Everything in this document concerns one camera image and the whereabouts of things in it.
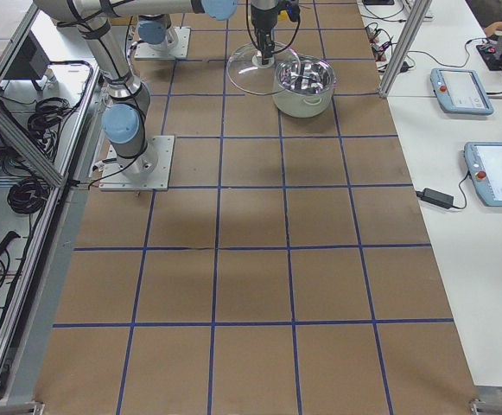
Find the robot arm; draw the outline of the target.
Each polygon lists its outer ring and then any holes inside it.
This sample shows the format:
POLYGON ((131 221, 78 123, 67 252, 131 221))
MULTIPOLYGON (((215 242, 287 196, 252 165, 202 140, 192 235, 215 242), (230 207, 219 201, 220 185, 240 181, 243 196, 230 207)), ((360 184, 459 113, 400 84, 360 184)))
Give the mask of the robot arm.
POLYGON ((176 43, 176 34, 169 14, 140 15, 137 33, 141 41, 153 48, 168 48, 176 43))
MULTIPOLYGON (((111 88, 115 104, 124 101, 143 112, 149 106, 149 92, 130 68, 126 54, 111 34, 110 20, 127 16, 167 16, 180 13, 206 14, 217 21, 229 19, 236 1, 36 1, 35 5, 57 21, 59 27, 76 27, 111 88)), ((274 46, 273 29, 286 12, 290 21, 300 22, 297 1, 251 1, 251 41, 264 58, 279 51, 274 46)))

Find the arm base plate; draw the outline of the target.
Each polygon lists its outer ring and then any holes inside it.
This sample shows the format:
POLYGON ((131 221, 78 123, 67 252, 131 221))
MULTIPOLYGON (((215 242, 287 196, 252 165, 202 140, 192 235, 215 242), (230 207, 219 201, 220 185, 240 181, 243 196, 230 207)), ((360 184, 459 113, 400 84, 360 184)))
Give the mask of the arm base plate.
POLYGON ((147 138, 146 151, 133 163, 118 158, 112 144, 107 156, 116 161, 107 163, 103 179, 98 187, 103 191, 167 191, 171 163, 175 147, 175 136, 153 136, 147 138))
POLYGON ((172 26, 165 31, 163 42, 139 43, 134 58, 138 61, 186 60, 190 35, 189 27, 172 26))

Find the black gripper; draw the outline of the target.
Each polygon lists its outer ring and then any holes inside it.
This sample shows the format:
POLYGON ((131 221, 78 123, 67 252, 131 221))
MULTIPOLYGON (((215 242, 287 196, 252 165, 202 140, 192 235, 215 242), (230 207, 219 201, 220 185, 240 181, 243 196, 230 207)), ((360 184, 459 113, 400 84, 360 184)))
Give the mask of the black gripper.
POLYGON ((261 64, 269 65, 273 57, 275 42, 271 35, 277 25, 278 16, 285 11, 291 22, 297 21, 298 2, 290 0, 250 0, 251 24, 258 41, 261 64))

